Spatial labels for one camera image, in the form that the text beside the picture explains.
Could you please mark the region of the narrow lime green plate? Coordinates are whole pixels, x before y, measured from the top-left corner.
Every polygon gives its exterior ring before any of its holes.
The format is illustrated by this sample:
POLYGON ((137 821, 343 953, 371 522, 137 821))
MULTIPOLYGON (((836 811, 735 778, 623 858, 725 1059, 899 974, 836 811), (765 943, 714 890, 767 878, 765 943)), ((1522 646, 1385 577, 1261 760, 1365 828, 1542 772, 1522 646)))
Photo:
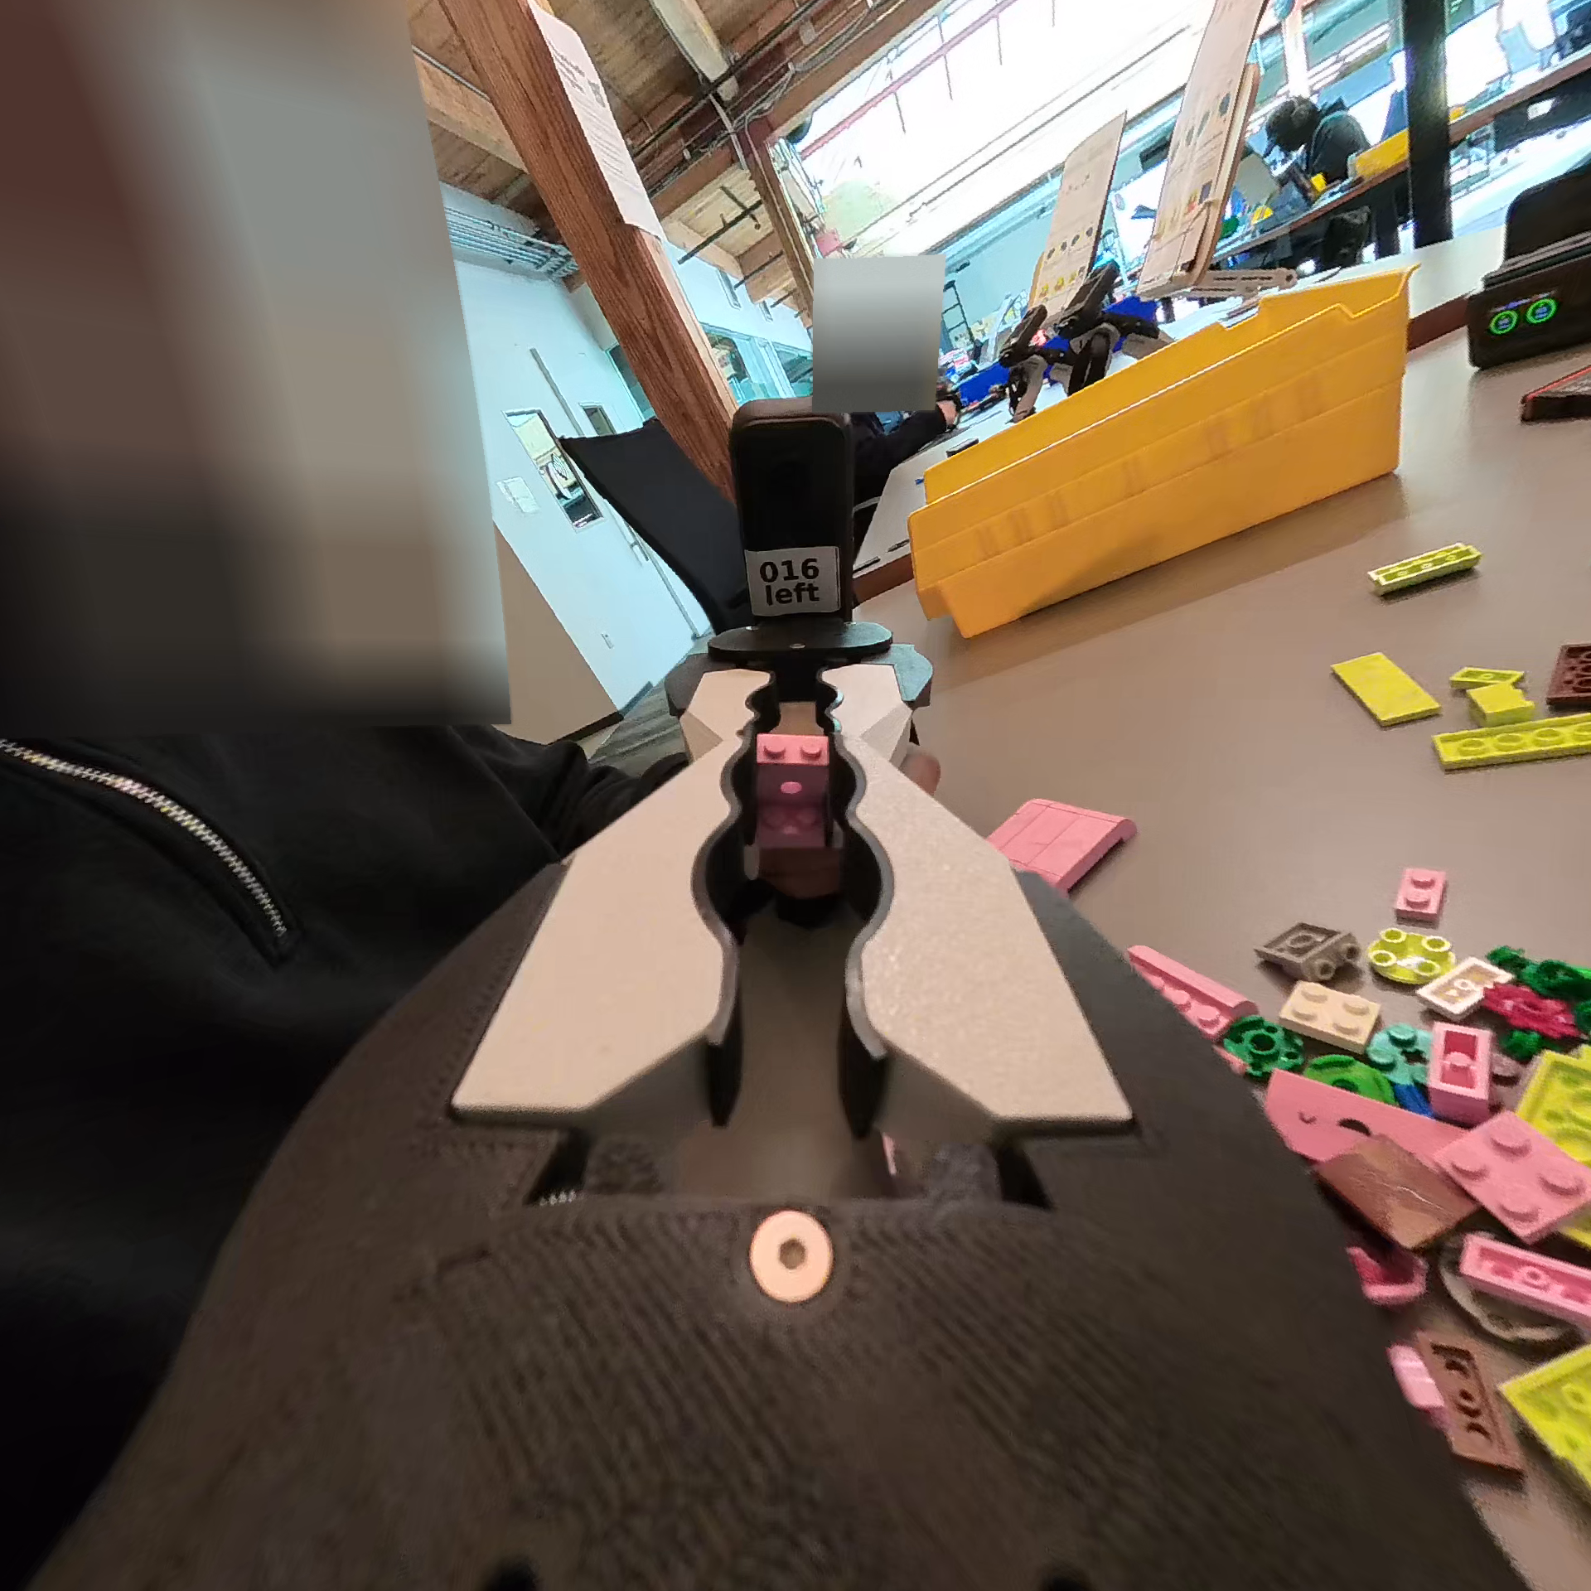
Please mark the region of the narrow lime green plate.
POLYGON ((1480 545, 1450 542, 1423 554, 1406 555, 1365 571, 1368 586, 1380 598, 1412 593, 1473 571, 1484 560, 1480 545))

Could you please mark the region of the white paper notice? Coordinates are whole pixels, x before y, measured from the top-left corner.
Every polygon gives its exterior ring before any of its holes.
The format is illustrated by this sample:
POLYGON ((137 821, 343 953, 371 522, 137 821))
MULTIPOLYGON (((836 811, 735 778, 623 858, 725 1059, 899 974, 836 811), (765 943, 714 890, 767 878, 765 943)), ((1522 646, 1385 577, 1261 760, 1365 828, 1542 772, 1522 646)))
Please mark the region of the white paper notice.
POLYGON ((651 205, 644 182, 616 126, 599 68, 579 32, 541 3, 529 3, 558 78, 576 114, 579 128, 594 156, 619 217, 642 232, 665 240, 665 228, 651 205))

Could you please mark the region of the black handheld device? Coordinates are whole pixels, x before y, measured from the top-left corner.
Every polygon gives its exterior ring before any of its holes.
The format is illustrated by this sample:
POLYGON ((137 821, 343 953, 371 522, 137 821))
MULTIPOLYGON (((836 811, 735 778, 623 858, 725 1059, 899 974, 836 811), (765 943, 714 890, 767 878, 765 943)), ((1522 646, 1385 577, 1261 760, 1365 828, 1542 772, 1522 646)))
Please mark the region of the black handheld device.
POLYGON ((1011 421, 1020 421, 1035 412, 1044 383, 1048 366, 1044 324, 1046 307, 1039 301, 1023 312, 998 351, 998 360, 1007 369, 1005 396, 1011 421))
POLYGON ((1120 278, 1122 270, 1116 262, 1096 266, 1057 318, 1055 334, 1066 341, 1064 365, 1070 370, 1070 391, 1102 378, 1111 351, 1122 341, 1148 348, 1164 345, 1155 318, 1116 303, 1120 278))

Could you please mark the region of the mauve single-stud plate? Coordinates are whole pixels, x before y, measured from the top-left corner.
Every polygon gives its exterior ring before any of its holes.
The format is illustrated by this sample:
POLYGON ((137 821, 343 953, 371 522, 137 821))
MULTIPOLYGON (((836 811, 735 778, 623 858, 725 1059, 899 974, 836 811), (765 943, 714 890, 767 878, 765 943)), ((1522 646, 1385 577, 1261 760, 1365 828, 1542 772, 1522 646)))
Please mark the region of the mauve single-stud plate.
POLYGON ((763 852, 828 846, 826 763, 758 763, 755 796, 755 841, 763 852))

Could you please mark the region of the person's black jacket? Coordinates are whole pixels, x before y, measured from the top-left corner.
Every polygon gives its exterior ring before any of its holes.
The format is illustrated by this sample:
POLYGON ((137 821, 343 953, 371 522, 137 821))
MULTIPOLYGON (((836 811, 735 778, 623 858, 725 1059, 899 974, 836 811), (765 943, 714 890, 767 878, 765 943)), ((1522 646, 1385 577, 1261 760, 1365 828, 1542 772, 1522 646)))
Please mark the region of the person's black jacket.
POLYGON ((556 862, 490 731, 4 738, 4 1586, 328 1070, 556 862))

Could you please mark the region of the person's left hand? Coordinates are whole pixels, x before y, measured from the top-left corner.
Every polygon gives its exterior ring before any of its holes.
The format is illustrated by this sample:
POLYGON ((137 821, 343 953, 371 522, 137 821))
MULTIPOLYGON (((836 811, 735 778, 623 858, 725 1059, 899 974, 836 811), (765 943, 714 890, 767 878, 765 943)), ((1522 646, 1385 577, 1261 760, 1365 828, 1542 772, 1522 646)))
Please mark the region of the person's left hand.
MULTIPOLYGON (((933 796, 939 787, 939 759, 921 745, 908 745, 896 765, 919 788, 933 796)), ((758 878, 790 902, 826 900, 836 894, 846 872, 844 846, 758 849, 758 878)))

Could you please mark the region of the cardboard sign board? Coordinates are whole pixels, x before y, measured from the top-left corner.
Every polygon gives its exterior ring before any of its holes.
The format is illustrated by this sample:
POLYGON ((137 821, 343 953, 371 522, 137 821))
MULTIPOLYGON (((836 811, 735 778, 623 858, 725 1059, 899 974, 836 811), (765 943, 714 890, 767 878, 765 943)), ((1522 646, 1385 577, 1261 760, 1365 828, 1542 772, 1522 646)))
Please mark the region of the cardboard sign board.
POLYGON ((1028 309, 1041 306, 1055 317, 1089 276, 1123 124, 1126 114, 1120 112, 1068 152, 1044 245, 1026 291, 1028 309))
POLYGON ((1212 266, 1241 160, 1259 68, 1247 61, 1265 2, 1218 2, 1182 87, 1137 291, 1162 300, 1212 266))

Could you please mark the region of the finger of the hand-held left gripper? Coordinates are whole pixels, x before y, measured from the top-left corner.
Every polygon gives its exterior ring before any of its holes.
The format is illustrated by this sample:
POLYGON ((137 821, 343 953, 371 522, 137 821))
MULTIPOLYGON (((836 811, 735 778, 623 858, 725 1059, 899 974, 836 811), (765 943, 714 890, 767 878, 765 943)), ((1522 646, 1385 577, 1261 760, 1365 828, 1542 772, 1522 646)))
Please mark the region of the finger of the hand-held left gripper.
POLYGON ((828 715, 836 724, 830 745, 861 740, 891 765, 908 759, 910 708, 893 665, 884 662, 834 665, 820 672, 822 683, 836 692, 828 715))
POLYGON ((765 669, 708 669, 683 708, 683 743, 691 763, 732 757, 756 721, 756 698, 773 683, 765 669))

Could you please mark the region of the large pink panel piece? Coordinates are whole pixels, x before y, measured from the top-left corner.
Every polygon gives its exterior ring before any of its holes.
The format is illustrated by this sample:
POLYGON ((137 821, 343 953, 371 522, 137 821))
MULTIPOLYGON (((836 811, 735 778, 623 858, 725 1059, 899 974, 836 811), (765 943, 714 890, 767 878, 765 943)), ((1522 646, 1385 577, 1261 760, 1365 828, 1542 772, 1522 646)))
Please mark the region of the large pink panel piece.
POLYGON ((1070 894, 1103 856, 1137 834, 1139 825, 1120 813, 1026 799, 988 834, 988 841, 1012 869, 1033 872, 1070 894))

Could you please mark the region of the pile of colourful toy bricks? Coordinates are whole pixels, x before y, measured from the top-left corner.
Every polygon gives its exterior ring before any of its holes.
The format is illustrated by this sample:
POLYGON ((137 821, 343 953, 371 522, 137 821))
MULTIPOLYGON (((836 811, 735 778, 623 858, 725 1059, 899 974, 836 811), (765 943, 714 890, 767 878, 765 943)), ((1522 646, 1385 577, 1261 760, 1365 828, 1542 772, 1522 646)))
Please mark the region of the pile of colourful toy bricks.
POLYGON ((1256 949, 1270 1015, 1146 943, 1128 963, 1256 1086, 1301 1159, 1388 1360, 1470 1465, 1522 1472, 1515 1429, 1586 1482, 1586 969, 1460 957, 1440 869, 1409 867, 1369 940, 1301 920, 1256 949))

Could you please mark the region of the yellow plastic bin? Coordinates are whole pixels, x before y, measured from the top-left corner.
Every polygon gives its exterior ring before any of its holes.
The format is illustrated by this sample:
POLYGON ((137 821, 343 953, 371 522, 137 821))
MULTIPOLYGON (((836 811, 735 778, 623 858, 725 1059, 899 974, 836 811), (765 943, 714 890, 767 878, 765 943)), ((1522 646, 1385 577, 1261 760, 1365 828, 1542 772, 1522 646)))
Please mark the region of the yellow plastic bin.
POLYGON ((922 612, 976 636, 1394 473, 1414 272, 1261 297, 930 467, 922 612))

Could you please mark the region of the black charger green lights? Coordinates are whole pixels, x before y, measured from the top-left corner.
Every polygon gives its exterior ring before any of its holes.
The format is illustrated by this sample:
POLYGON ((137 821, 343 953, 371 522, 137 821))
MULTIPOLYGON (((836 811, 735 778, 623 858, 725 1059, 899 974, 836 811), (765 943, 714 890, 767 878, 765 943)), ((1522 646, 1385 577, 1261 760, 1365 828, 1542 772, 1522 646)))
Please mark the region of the black charger green lights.
POLYGON ((1482 370, 1586 343, 1586 158, 1509 202, 1502 262, 1469 294, 1464 332, 1482 370))

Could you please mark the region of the black office chair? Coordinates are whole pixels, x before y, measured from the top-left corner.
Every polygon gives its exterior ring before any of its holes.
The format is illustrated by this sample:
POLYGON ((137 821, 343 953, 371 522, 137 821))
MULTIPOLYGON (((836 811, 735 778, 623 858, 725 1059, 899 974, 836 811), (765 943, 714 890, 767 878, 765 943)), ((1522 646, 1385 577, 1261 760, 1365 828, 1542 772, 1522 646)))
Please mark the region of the black office chair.
POLYGON ((636 429, 565 435, 560 443, 691 593, 714 632, 750 624, 739 513, 657 417, 636 429))

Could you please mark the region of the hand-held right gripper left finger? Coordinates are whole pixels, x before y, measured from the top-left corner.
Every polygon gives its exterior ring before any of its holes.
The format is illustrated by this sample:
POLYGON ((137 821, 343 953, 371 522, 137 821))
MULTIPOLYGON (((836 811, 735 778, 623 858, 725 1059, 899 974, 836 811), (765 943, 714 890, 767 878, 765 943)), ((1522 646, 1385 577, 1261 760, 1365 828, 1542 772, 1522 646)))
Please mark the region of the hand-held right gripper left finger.
POLYGON ((465 1120, 540 1127, 725 1124, 741 1090, 739 949, 709 900, 735 837, 714 745, 564 865, 452 1094, 465 1120))

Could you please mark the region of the person's left forearm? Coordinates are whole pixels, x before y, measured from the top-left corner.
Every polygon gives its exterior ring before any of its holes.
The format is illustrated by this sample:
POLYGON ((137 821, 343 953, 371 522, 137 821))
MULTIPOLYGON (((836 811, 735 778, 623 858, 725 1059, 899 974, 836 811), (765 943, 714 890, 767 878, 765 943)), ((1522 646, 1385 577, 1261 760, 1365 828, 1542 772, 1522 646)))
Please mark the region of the person's left forearm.
POLYGON ((553 859, 565 859, 687 765, 683 752, 673 752, 624 772, 592 763, 576 743, 540 745, 501 731, 488 733, 481 757, 553 859))

